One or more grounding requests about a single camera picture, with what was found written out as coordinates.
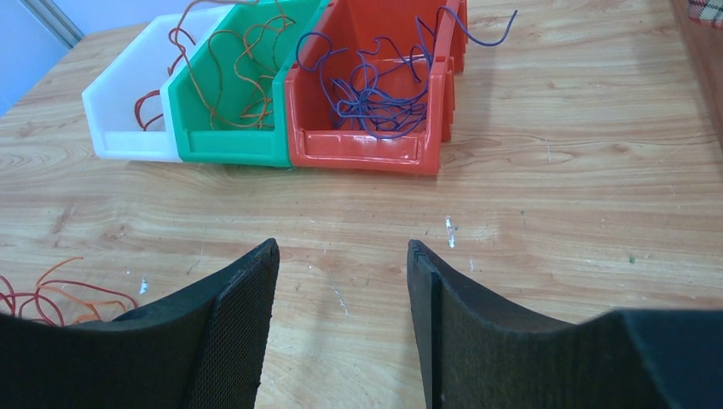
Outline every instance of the black foam pad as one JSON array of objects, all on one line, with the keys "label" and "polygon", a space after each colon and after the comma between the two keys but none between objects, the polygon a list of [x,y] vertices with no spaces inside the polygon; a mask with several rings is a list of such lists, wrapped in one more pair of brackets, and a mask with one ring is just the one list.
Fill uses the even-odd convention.
[{"label": "black foam pad", "polygon": [[723,407],[723,312],[616,310],[581,325],[506,300],[413,240],[426,406]]},{"label": "black foam pad", "polygon": [[279,248],[111,322],[54,327],[0,314],[2,408],[251,408]]}]

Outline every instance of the wire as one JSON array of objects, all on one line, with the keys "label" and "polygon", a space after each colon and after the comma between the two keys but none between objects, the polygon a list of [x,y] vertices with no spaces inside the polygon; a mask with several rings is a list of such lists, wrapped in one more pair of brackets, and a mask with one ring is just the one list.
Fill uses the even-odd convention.
[{"label": "wire", "polygon": [[[385,36],[376,37],[373,40],[376,44],[374,51],[356,51],[356,55],[360,59],[361,64],[351,70],[348,81],[342,78],[328,78],[327,81],[324,68],[329,58],[349,51],[349,49],[334,50],[332,39],[322,32],[307,32],[299,39],[296,48],[298,66],[306,72],[318,72],[321,89],[330,106],[329,118],[334,129],[341,129],[345,124],[350,123],[352,130],[364,130],[377,139],[395,139],[413,132],[426,120],[427,102],[425,98],[429,92],[429,72],[431,70],[432,57],[437,42],[440,17],[442,12],[445,11],[454,17],[456,24],[468,38],[474,43],[484,47],[494,47],[504,42],[518,13],[517,10],[515,10],[512,14],[501,39],[493,43],[486,43],[473,37],[460,17],[452,9],[447,6],[442,6],[437,10],[434,29],[431,29],[419,16],[415,17],[419,43],[415,44],[409,50],[409,57],[405,58],[405,56],[402,55],[402,52],[391,38]],[[423,29],[431,34],[431,51],[425,43]],[[310,36],[325,39],[329,45],[329,49],[311,68],[308,68],[301,62],[299,52],[303,40]],[[378,55],[382,49],[382,42],[388,43],[393,48],[400,62],[384,72],[379,72],[379,69],[372,62],[367,61],[367,57]],[[415,68],[414,63],[416,61],[425,64],[426,75],[422,76],[425,78],[424,81],[421,79],[418,71],[420,68]],[[402,67],[409,68],[413,82],[422,83],[421,90],[416,95],[403,98],[394,97],[381,89],[380,79]],[[363,85],[360,88],[356,88],[353,84],[358,82],[357,79],[359,76],[361,76]],[[393,135],[381,135],[378,132],[387,132]]]},{"label": "wire", "polygon": [[[191,2],[191,3],[188,5],[188,7],[186,8],[186,10],[183,12],[183,15],[182,15],[181,19],[178,21],[178,25],[177,25],[176,27],[180,27],[180,26],[181,26],[181,24],[183,23],[183,21],[184,21],[185,18],[186,18],[186,15],[188,14],[188,11],[189,11],[195,4],[201,3],[201,2],[203,2],[203,1],[212,1],[213,3],[234,3],[234,4],[245,4],[245,5],[257,5],[257,3],[258,3],[258,0],[247,1],[247,2],[245,2],[245,1],[220,2],[220,1],[218,1],[218,0],[196,0],[196,1],[194,1],[194,2]],[[263,128],[263,127],[269,127],[269,126],[270,126],[270,127],[273,127],[272,124],[265,124],[265,123],[263,122],[266,118],[269,118],[269,115],[272,113],[272,111],[269,109],[269,106],[270,106],[270,104],[271,104],[271,102],[272,102],[272,99],[271,99],[270,97],[266,96],[266,91],[264,90],[264,88],[261,86],[261,84],[260,84],[259,82],[260,82],[261,80],[270,80],[270,79],[273,79],[274,76],[276,75],[276,73],[278,72],[278,70],[279,70],[279,68],[278,68],[278,63],[276,62],[276,59],[275,59],[276,40],[277,40],[278,37],[281,35],[281,33],[282,33],[284,30],[286,30],[291,24],[295,24],[295,21],[294,21],[294,20],[292,20],[292,19],[290,19],[288,16],[286,16],[286,14],[284,13],[283,8],[281,7],[281,5],[280,5],[280,3],[279,3],[279,0],[275,0],[275,5],[276,5],[276,8],[278,8],[278,10],[279,10],[279,15],[277,15],[277,16],[275,16],[275,17],[272,17],[271,19],[269,19],[268,21],[266,21],[266,23],[264,23],[264,24],[256,24],[256,25],[249,26],[249,27],[246,29],[246,31],[244,32],[244,35],[243,35],[243,36],[241,36],[241,35],[240,35],[239,33],[237,33],[237,32],[233,32],[233,31],[230,31],[230,30],[220,30],[220,31],[216,31],[216,32],[213,32],[213,33],[209,36],[209,38],[208,38],[208,40],[207,40],[209,52],[210,52],[210,54],[211,54],[211,58],[214,60],[214,63],[216,64],[216,67],[217,67],[217,70],[218,70],[218,94],[217,94],[217,98],[216,98],[216,100],[215,100],[215,102],[214,102],[213,104],[209,103],[209,101],[208,101],[208,100],[206,99],[206,97],[204,96],[204,93],[203,93],[203,91],[201,90],[201,88],[200,88],[200,86],[199,86],[199,84],[198,84],[197,78],[196,78],[196,76],[195,76],[195,74],[194,74],[194,70],[193,70],[193,68],[191,67],[191,65],[189,64],[188,56],[187,56],[187,54],[186,54],[186,48],[178,42],[178,39],[177,39],[177,37],[178,37],[178,31],[176,31],[174,38],[171,40],[171,43],[173,43],[174,45],[176,45],[176,46],[178,47],[179,51],[181,52],[182,58],[186,61],[186,66],[188,67],[188,74],[189,74],[189,76],[190,76],[191,82],[193,83],[193,85],[194,85],[194,87],[195,87],[195,89],[196,89],[196,92],[197,92],[198,95],[199,95],[199,98],[200,98],[201,102],[204,104],[205,108],[208,109],[208,111],[209,111],[209,117],[210,117],[210,118],[209,118],[209,122],[210,122],[210,127],[211,127],[212,130],[216,128],[216,126],[215,126],[215,124],[214,124],[214,120],[220,121],[220,122],[223,123],[223,124],[226,124],[226,125],[228,125],[228,126],[230,126],[230,127],[238,128],[238,129],[247,129],[247,128],[259,128],[259,129],[261,129],[261,128]],[[273,21],[276,21],[276,20],[279,20],[279,19],[281,19],[282,22],[283,22],[282,27],[280,27],[280,28],[274,28],[274,27],[272,27],[272,26],[270,25]],[[252,42],[252,43],[249,43],[248,37],[250,36],[251,31],[252,31],[254,28],[258,28],[258,27],[261,27],[261,32],[260,32],[260,34],[259,34],[259,37],[256,39],[256,41],[254,41],[254,42]],[[261,64],[261,63],[254,57],[254,54],[253,54],[253,49],[254,49],[258,44],[260,44],[261,39],[262,39],[262,36],[263,36],[263,34],[264,34],[267,30],[271,30],[271,31],[276,32],[276,36],[275,36],[275,39],[274,39],[274,42],[273,42],[273,45],[272,45],[272,48],[271,48],[272,61],[274,62],[274,65],[275,65],[274,69],[270,69],[269,67]],[[221,63],[220,63],[219,59],[217,58],[217,55],[216,55],[215,53],[213,53],[213,51],[212,51],[211,40],[212,40],[216,35],[218,35],[218,34],[220,34],[220,33],[222,33],[222,32],[233,34],[234,36],[236,36],[236,37],[244,44],[244,50],[243,50],[243,52],[242,52],[242,53],[236,58],[236,60],[235,60],[235,63],[234,63],[234,74],[236,75],[236,77],[237,77],[238,79],[240,79],[241,81],[244,81],[244,82],[247,82],[247,83],[251,84],[252,87],[254,88],[252,94],[251,94],[250,97],[249,97],[249,101],[246,103],[246,107],[242,110],[242,112],[241,112],[241,114],[240,114],[240,116],[239,116],[239,119],[254,119],[254,120],[253,120],[251,123],[249,123],[249,124],[248,124],[248,123],[244,123],[243,121],[237,122],[237,121],[229,120],[229,119],[225,118],[223,115],[221,115],[220,113],[218,113],[218,111],[217,111],[218,105],[219,105],[220,102],[221,102],[221,98],[222,98],[222,94],[223,94],[223,69],[222,69],[222,67],[221,67]],[[241,75],[241,74],[239,73],[239,70],[238,70],[238,65],[239,65],[240,60],[243,59],[244,57],[248,57],[252,62],[254,62],[254,63],[257,64],[258,66],[262,67],[262,68],[265,69],[267,72],[269,72],[269,74],[262,74],[262,75],[260,75],[260,76],[257,78],[257,80],[254,80],[254,79],[252,79],[252,78],[248,78],[248,77],[246,77],[246,76],[244,76],[244,75]],[[260,94],[260,96],[258,97],[257,100],[254,100],[254,98],[255,98],[256,95],[257,95],[257,92]],[[259,106],[259,105],[262,106],[262,107],[261,107],[261,112],[258,113],[258,114],[251,114],[250,111],[251,111],[254,107],[257,107],[257,106]]]},{"label": "wire", "polygon": [[[2,281],[5,286],[8,287],[9,292],[7,294],[3,294],[0,292],[0,301],[5,302],[5,305],[8,306],[10,315],[16,316],[18,318],[23,318],[23,312],[25,310],[25,307],[30,304],[31,302],[34,302],[35,308],[37,313],[40,315],[41,318],[33,318],[30,319],[32,321],[37,322],[43,322],[47,325],[53,325],[53,326],[64,326],[67,322],[67,320],[63,317],[63,314],[61,310],[58,308],[57,304],[53,301],[51,301],[48,297],[41,294],[40,291],[53,291],[57,294],[62,295],[64,298],[68,299],[71,302],[74,302],[84,308],[87,308],[90,311],[90,314],[82,314],[79,315],[72,323],[77,324],[78,322],[83,322],[86,320],[102,320],[101,314],[98,311],[96,307],[99,306],[117,306],[120,307],[121,311],[124,313],[128,311],[128,307],[126,305],[119,301],[119,300],[97,300],[97,301],[83,301],[65,291],[63,291],[62,288],[57,288],[52,286],[52,284],[61,284],[63,286],[65,285],[75,285],[80,286],[83,288],[88,288],[94,291],[103,292],[106,294],[118,296],[125,298],[126,300],[130,301],[130,305],[132,308],[138,308],[138,302],[131,296],[124,294],[122,292],[118,291],[112,291],[108,290],[96,285],[91,285],[87,283],[83,283],[80,281],[74,281],[74,280],[68,280],[68,279],[46,279],[48,275],[53,273],[58,268],[64,266],[65,264],[68,264],[69,262],[72,262],[74,260],[82,260],[82,257],[73,257],[69,258],[63,262],[59,262],[53,267],[49,268],[45,273],[43,273],[40,278],[35,283],[35,291],[34,292],[15,292],[13,286],[10,284],[9,280],[5,278],[4,276],[0,275],[0,281]],[[25,300],[23,303],[20,304],[20,306],[17,305],[17,299],[21,297],[29,297],[27,300]],[[51,319],[44,311],[43,307],[41,305],[41,301],[48,304],[56,313],[57,315],[57,322],[55,320]]]},{"label": "wire", "polygon": [[[169,77],[171,75],[173,75],[173,72],[176,69],[176,66],[182,60],[185,61],[186,66],[188,67],[188,73],[189,73],[191,82],[194,84],[194,87],[196,88],[196,92],[198,93],[201,102],[204,104],[205,108],[208,109],[208,111],[209,111],[209,115],[210,115],[209,125],[212,130],[215,129],[214,120],[220,121],[231,127],[240,128],[240,129],[247,129],[247,128],[262,129],[262,128],[269,128],[269,127],[273,128],[274,127],[273,124],[266,124],[264,122],[264,120],[267,118],[270,118],[270,115],[273,113],[269,109],[269,107],[271,106],[271,103],[272,103],[272,98],[266,96],[266,91],[263,89],[260,82],[262,80],[273,80],[276,73],[278,73],[279,65],[278,65],[278,62],[276,61],[276,53],[275,53],[276,43],[277,43],[277,40],[278,40],[279,36],[281,35],[281,33],[284,30],[286,30],[291,24],[295,24],[295,21],[292,20],[291,18],[289,18],[288,16],[286,16],[286,14],[283,11],[283,8],[281,7],[281,5],[279,3],[279,0],[275,0],[275,5],[279,9],[280,14],[277,15],[276,17],[272,17],[271,19],[266,21],[266,23],[264,23],[264,24],[255,24],[255,25],[251,25],[251,26],[247,27],[243,36],[240,36],[238,33],[230,31],[230,30],[220,30],[220,31],[213,32],[209,36],[209,38],[207,40],[207,44],[208,44],[209,52],[211,54],[211,58],[213,59],[214,63],[216,64],[216,67],[218,70],[219,92],[218,92],[216,101],[213,104],[211,104],[205,98],[203,92],[200,89],[200,86],[194,75],[193,69],[189,63],[186,46],[182,45],[178,39],[179,33],[182,33],[185,35],[185,37],[188,39],[188,41],[192,45],[196,45],[196,42],[193,39],[193,37],[188,32],[186,32],[181,27],[181,25],[185,21],[187,15],[188,15],[188,12],[196,4],[203,3],[203,2],[219,3],[219,4],[243,4],[243,5],[249,5],[249,6],[255,6],[258,4],[258,0],[253,0],[253,1],[251,1],[251,0],[248,0],[248,1],[245,1],[245,0],[195,0],[195,1],[192,1],[186,7],[186,9],[183,11],[181,19],[178,21],[178,24],[176,25],[176,27],[174,27],[173,29],[171,29],[168,32],[168,40],[171,42],[171,44],[177,46],[178,50],[179,50],[179,56],[173,61],[171,66],[168,67],[167,71],[168,71]],[[281,19],[283,21],[283,26],[281,28],[272,27],[270,24],[278,19]],[[261,28],[261,32],[258,36],[258,39],[255,42],[250,43],[248,41],[248,37],[250,36],[252,30],[259,28],[259,27]],[[271,58],[274,63],[274,69],[261,64],[254,57],[254,55],[252,53],[253,49],[261,42],[262,36],[267,30],[276,32],[276,35],[275,35],[275,38],[274,38],[274,41],[273,41],[272,47],[271,47]],[[244,51],[241,53],[241,55],[236,59],[236,61],[234,63],[234,73],[238,79],[240,79],[241,81],[244,81],[244,82],[248,82],[253,87],[252,94],[250,95],[249,100],[247,101],[245,107],[243,108],[241,114],[239,115],[240,121],[238,121],[238,122],[226,119],[224,116],[222,116],[221,114],[219,114],[217,112],[218,105],[221,103],[221,93],[223,92],[223,69],[219,62],[219,59],[217,58],[217,55],[213,52],[213,50],[211,48],[211,40],[217,34],[222,33],[222,32],[234,34],[244,44]],[[269,74],[261,74],[258,76],[258,78],[256,80],[253,78],[248,78],[248,77],[241,75],[238,71],[238,64],[239,64],[239,61],[246,56],[248,56],[251,59],[251,61],[256,63],[258,66],[262,67],[267,72],[269,72]],[[138,125],[144,131],[148,130],[148,127],[150,126],[150,124],[152,124],[153,122],[155,122],[158,119],[161,119],[163,117],[163,114],[161,113],[161,114],[158,114],[158,115],[152,117],[147,122],[143,122],[141,119],[141,110],[142,110],[143,103],[147,99],[153,98],[153,97],[159,96],[159,95],[160,95],[160,91],[156,89],[156,90],[150,91],[149,93],[142,96],[141,98],[139,98],[136,101],[136,105],[134,107],[134,114],[136,116],[136,121],[137,121]],[[251,111],[253,109],[255,109],[259,106],[261,106],[260,113],[251,113]]]}]

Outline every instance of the plastic storage bin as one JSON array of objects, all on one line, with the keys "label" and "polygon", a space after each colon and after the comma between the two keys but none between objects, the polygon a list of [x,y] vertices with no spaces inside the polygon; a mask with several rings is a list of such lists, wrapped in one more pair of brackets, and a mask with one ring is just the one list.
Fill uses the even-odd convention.
[{"label": "plastic storage bin", "polygon": [[[253,27],[248,34],[250,43],[261,36],[258,46],[252,51],[254,57],[264,66],[280,68],[273,79],[258,80],[266,96],[272,98],[272,113],[263,121],[266,125],[264,129],[239,129],[220,120],[215,120],[211,127],[211,112],[200,99],[188,68],[184,67],[178,76],[166,85],[178,154],[184,162],[276,167],[292,165],[288,152],[284,78],[293,63],[299,38],[314,27],[327,3],[328,0],[280,0],[284,14],[292,19],[294,24],[283,30],[278,37],[272,31],[266,31],[262,35],[261,27],[253,27],[280,14],[274,0],[261,0],[255,6],[234,6],[217,29],[230,30],[243,36]],[[276,23],[271,26],[278,28],[282,21],[277,20]],[[214,55],[218,58],[222,70],[223,92],[217,112],[237,124],[254,122],[253,118],[240,119],[240,114],[256,88],[248,81],[238,78],[234,69],[237,69],[240,75],[254,80],[259,74],[267,73],[246,57],[236,63],[244,49],[239,37],[218,34],[211,39],[211,50],[208,44],[204,43],[190,61],[194,77],[205,99],[215,102],[219,96],[219,68],[214,61]],[[249,113],[259,114],[261,107],[259,104]]]},{"label": "plastic storage bin", "polygon": [[[203,43],[232,6],[191,11],[182,28],[197,43]],[[178,57],[178,47],[168,40],[180,14],[157,17],[120,53],[120,55],[83,92],[83,105],[90,128],[95,154],[104,159],[181,162],[176,138],[166,131],[170,113],[161,107],[161,98],[143,104],[143,114],[150,119],[158,113],[164,117],[142,131],[136,122],[134,106],[141,96],[160,89],[169,81],[168,67]],[[187,54],[195,47],[188,41]],[[174,71],[178,74],[179,62]]]},{"label": "plastic storage bin", "polygon": [[[437,11],[443,5],[452,9],[466,26],[466,0],[332,0],[315,31],[327,35],[334,49],[349,50],[329,57],[324,80],[348,78],[359,64],[356,51],[375,50],[373,40],[377,36],[391,38],[403,53],[408,53],[419,43],[415,17],[419,16],[427,25],[433,26]],[[467,37],[456,25],[454,17],[440,13],[437,45],[429,71],[426,120],[414,132],[396,139],[377,139],[362,130],[333,129],[329,118],[331,107],[323,94],[319,73],[294,66],[285,82],[289,153],[293,165],[436,175],[441,141],[451,138],[454,73],[464,69],[466,44]],[[303,66],[311,67],[328,50],[329,44],[324,38],[309,37],[299,53],[299,61]],[[382,52],[368,56],[367,61],[382,72],[397,64],[398,57],[385,44]],[[380,79],[380,88],[394,96],[414,95],[420,86],[411,83],[409,77],[408,69],[396,70]]]}]

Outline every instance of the wood grain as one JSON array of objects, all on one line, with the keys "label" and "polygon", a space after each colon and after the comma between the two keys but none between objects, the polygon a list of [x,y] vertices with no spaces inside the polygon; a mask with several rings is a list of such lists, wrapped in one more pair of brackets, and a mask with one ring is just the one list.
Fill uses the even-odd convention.
[{"label": "wood grain", "polygon": [[512,7],[470,43],[437,178],[99,160],[80,93],[142,28],[88,36],[0,120],[4,273],[81,255],[59,277],[151,302],[277,238],[269,408],[424,405],[412,238],[562,320],[722,307],[723,154],[670,4],[470,0],[471,32]]},{"label": "wood grain", "polygon": [[715,133],[723,143],[723,81],[720,81],[720,72],[723,70],[723,55],[720,53],[723,48],[723,31],[692,22],[688,18],[686,0],[671,0],[671,4]]}]

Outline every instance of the white wall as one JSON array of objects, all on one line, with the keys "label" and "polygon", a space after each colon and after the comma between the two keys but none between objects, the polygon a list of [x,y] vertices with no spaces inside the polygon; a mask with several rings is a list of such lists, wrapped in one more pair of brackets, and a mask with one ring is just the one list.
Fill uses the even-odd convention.
[{"label": "white wall", "polygon": [[19,0],[0,0],[0,116],[68,50]]},{"label": "white wall", "polygon": [[[55,0],[55,5],[83,34],[133,26],[163,14],[182,13],[189,3],[190,0]],[[203,2],[193,9],[215,5]]]}]

